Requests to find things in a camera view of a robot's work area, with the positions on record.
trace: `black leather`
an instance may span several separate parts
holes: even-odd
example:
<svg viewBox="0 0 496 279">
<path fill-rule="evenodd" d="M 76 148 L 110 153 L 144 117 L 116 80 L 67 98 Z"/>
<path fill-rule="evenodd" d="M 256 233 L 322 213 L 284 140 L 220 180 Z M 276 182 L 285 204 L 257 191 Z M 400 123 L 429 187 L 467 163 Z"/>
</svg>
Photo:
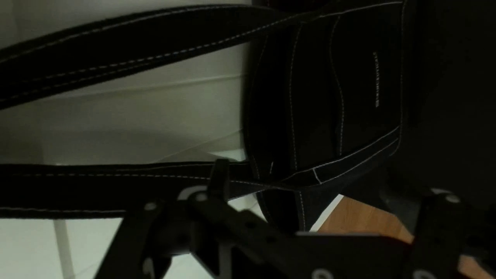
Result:
<svg viewBox="0 0 496 279">
<path fill-rule="evenodd" d="M 273 224 L 282 221 L 281 213 L 293 213 L 296 227 L 309 230 L 329 204 L 321 196 L 333 196 L 400 148 L 406 55 L 403 2 L 310 7 L 296 15 L 256 7 L 175 8 L 25 43 L 0 52 L 0 108 L 260 39 L 245 95 L 248 163 L 233 165 L 233 191 L 284 190 L 282 199 L 278 193 L 265 198 L 264 211 Z M 135 201 L 205 185 L 211 171 L 212 165 L 197 163 L 0 167 L 0 215 L 119 216 Z"/>
</svg>

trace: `black leather bag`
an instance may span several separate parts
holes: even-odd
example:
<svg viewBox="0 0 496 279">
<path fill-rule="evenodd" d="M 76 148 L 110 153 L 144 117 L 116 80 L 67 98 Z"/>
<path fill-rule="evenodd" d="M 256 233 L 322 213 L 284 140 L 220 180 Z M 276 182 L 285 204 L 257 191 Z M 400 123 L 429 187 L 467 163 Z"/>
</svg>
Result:
<svg viewBox="0 0 496 279">
<path fill-rule="evenodd" d="M 412 4 L 326 2 L 307 12 L 188 7 L 96 22 L 0 52 L 0 109 L 256 43 L 247 83 L 248 160 L 231 198 L 309 230 L 336 190 L 402 146 Z M 3 218 L 115 218 L 138 201 L 206 185 L 214 163 L 0 167 Z"/>
</svg>

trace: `black metal frame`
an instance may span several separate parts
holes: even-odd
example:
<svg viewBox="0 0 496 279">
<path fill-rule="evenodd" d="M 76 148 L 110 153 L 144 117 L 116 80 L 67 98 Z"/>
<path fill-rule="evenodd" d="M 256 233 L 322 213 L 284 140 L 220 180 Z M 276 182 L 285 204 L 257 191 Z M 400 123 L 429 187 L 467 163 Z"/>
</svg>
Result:
<svg viewBox="0 0 496 279">
<path fill-rule="evenodd" d="M 419 211 L 409 219 L 417 222 L 406 222 L 414 225 L 415 241 L 408 246 L 378 236 L 279 233 L 254 215 L 228 207 L 228 177 L 228 163 L 219 162 L 206 193 L 129 211 L 96 278 L 158 279 L 183 253 L 192 253 L 222 279 L 451 279 L 465 278 L 457 273 L 462 253 L 476 256 L 495 275 L 493 221 L 451 193 L 415 204 Z M 402 201 L 392 193 L 388 199 Z"/>
</svg>

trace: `bag handle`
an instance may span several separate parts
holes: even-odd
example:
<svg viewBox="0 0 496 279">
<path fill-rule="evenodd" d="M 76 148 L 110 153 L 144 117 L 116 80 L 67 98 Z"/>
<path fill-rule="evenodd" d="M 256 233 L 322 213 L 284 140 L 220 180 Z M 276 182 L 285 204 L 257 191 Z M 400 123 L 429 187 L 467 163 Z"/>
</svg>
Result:
<svg viewBox="0 0 496 279">
<path fill-rule="evenodd" d="M 260 7 L 188 7 L 34 39 L 0 52 L 0 109 L 233 47 L 304 18 Z"/>
</svg>

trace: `tan surface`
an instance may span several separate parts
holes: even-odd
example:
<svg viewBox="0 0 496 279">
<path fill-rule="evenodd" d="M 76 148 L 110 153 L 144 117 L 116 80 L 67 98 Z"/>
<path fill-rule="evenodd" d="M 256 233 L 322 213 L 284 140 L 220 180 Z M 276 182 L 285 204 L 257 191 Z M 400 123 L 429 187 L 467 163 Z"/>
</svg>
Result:
<svg viewBox="0 0 496 279">
<path fill-rule="evenodd" d="M 403 242 L 412 242 L 414 239 L 395 216 L 352 199 L 343 199 L 319 232 L 327 235 L 371 233 Z M 473 279 L 491 279 L 491 277 L 470 258 L 460 260 L 459 270 Z"/>
</svg>

